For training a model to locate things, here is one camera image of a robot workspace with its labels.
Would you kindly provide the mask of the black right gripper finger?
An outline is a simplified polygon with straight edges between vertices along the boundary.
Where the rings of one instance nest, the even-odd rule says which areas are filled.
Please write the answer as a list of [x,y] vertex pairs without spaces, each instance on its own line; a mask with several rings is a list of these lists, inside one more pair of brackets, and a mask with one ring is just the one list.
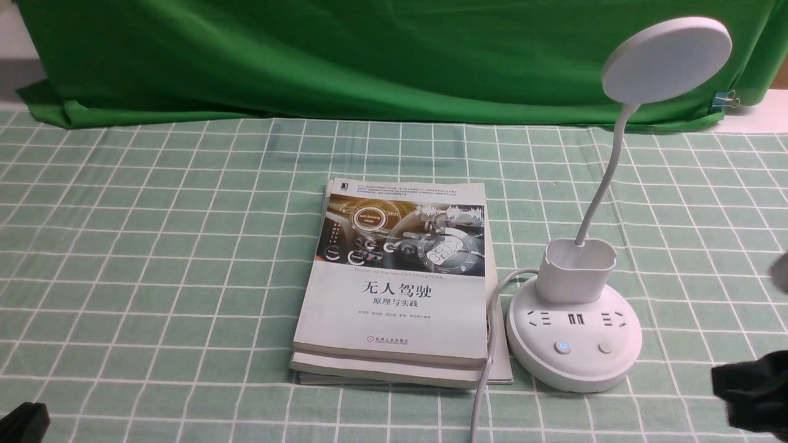
[[787,438],[787,353],[715,365],[712,392],[725,404],[729,426]]

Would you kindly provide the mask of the black left arm gripper tip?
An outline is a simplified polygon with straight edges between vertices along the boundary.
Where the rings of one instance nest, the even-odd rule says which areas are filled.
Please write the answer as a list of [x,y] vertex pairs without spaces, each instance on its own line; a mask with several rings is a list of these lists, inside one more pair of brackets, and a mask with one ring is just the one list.
[[43,403],[23,402],[1,420],[1,442],[42,442],[50,426]]

